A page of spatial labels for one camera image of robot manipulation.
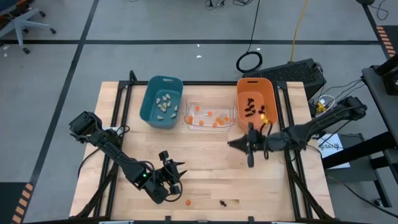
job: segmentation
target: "office chair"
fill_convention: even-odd
[[[19,46],[26,54],[29,54],[30,50],[24,47],[24,38],[22,36],[22,31],[28,33],[29,31],[26,29],[26,27],[50,27],[50,25],[28,21],[28,19],[30,19],[37,13],[39,13],[42,17],[45,17],[44,12],[40,11],[40,9],[37,8],[27,11],[20,16],[14,17],[11,12],[17,9],[18,3],[19,0],[0,0],[0,16],[5,16],[9,20],[9,23],[0,30],[0,37],[3,37],[10,31],[15,29]],[[57,31],[55,31],[55,29],[53,28],[50,28],[50,31],[52,34],[57,33]]]

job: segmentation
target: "yellow cable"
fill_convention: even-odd
[[[293,44],[292,44],[292,55],[290,56],[290,62],[291,63],[293,62],[293,58],[294,58],[294,44],[296,43],[297,30],[299,29],[301,20],[303,19],[305,8],[307,7],[307,3],[308,3],[308,0],[305,0],[303,9],[301,10],[300,18],[298,19],[298,23],[297,23],[296,29],[294,30],[294,37],[293,37]]]

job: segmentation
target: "black floor line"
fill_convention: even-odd
[[[379,41],[381,48],[383,49],[384,56],[386,56],[386,59],[390,59],[390,55],[388,54],[386,47],[384,46],[384,44],[381,44],[382,40],[379,35],[379,32],[377,31],[377,28],[376,28],[377,25],[376,25],[376,22],[374,21],[371,11],[369,10],[369,7],[365,4],[363,4],[362,7],[365,10],[366,17],[368,17],[368,20],[369,20],[369,23],[371,24],[374,35],[376,35],[377,40]]]
[[[2,40],[18,44],[17,40]],[[25,44],[79,44],[80,40],[24,40]],[[250,40],[84,40],[83,44],[159,45],[159,44],[249,44]],[[293,40],[253,40],[253,44],[291,45]],[[380,45],[377,40],[296,40],[296,45]]]
[[[78,43],[78,47],[76,49],[75,55],[73,56],[72,64],[70,65],[68,75],[65,79],[65,83],[63,84],[62,91],[61,91],[60,97],[58,99],[58,103],[55,107],[55,111],[52,116],[49,129],[47,130],[47,133],[45,135],[44,142],[43,142],[42,148],[39,153],[39,157],[37,158],[36,165],[34,167],[32,176],[30,178],[30,182],[33,186],[36,186],[36,183],[39,180],[39,176],[40,176],[40,173],[41,173],[43,165],[44,165],[44,160],[47,157],[50,143],[51,143],[52,137],[54,135],[55,128],[57,127],[58,120],[61,115],[63,104],[67,97],[68,90],[69,90],[73,75],[76,70],[76,66],[79,62],[81,51],[83,50],[84,41],[87,38],[88,30],[90,29],[91,22],[93,21],[93,18],[94,18],[94,13],[96,11],[98,1],[99,0],[93,1],[93,5],[91,7],[90,14],[88,15],[85,28],[83,30],[83,33],[81,34],[81,37],[80,37],[80,40]]]

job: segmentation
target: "white cable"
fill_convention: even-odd
[[[328,111],[330,108],[332,108],[333,105],[335,105],[335,103],[336,103],[336,98],[335,98],[334,96],[322,95],[322,96],[319,97],[319,101],[321,101],[322,97],[330,97],[330,98],[333,99],[333,102],[332,102],[332,104],[331,104],[323,113],[318,114],[318,115],[315,115],[316,118],[319,117],[319,116],[321,116],[321,115],[323,115],[324,113],[326,113],[326,111]]]

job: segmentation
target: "white paper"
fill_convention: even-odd
[[[326,134],[322,138],[318,140],[318,145],[322,144],[324,140],[328,139],[331,134]],[[319,148],[319,151],[321,151],[322,158],[328,157],[336,152],[340,152],[343,150],[343,145],[341,144],[340,138],[338,137],[338,134],[332,135],[330,139],[327,140],[327,142],[323,143]],[[335,167],[332,167],[330,169],[340,169],[340,168],[350,168],[349,163],[344,163]]]

